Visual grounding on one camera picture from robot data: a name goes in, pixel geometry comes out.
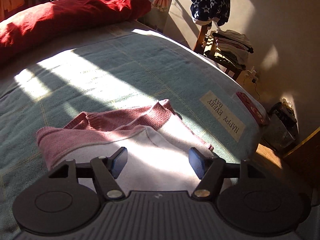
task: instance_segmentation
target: gray ribbed panel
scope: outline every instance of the gray ribbed panel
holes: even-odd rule
[[[65,236],[17,240],[298,240],[294,232],[276,237],[247,236],[226,225],[212,205],[193,201],[187,192],[132,192],[109,202],[89,226]]]

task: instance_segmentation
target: red pillow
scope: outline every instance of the red pillow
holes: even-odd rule
[[[149,0],[56,0],[0,22],[0,65],[49,39],[137,19],[151,10]]]

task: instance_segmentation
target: metal screw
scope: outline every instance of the metal screw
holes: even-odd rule
[[[210,191],[206,189],[198,189],[194,192],[197,197],[208,197],[210,196]]]
[[[116,189],[107,192],[107,197],[109,198],[119,198],[122,196],[122,192]]]

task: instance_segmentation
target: star print clothing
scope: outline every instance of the star print clothing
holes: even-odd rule
[[[194,23],[206,25],[208,21],[216,21],[218,26],[228,22],[230,0],[191,0],[190,7]]]

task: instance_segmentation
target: bed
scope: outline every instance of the bed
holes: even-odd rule
[[[168,98],[183,122],[227,162],[254,153],[263,132],[236,95],[246,92],[217,65],[137,21],[56,38],[7,64],[0,78],[2,239],[19,232],[13,200],[47,171],[35,139],[41,127],[63,127],[81,111]],[[210,95],[240,121],[240,136],[205,105]]]

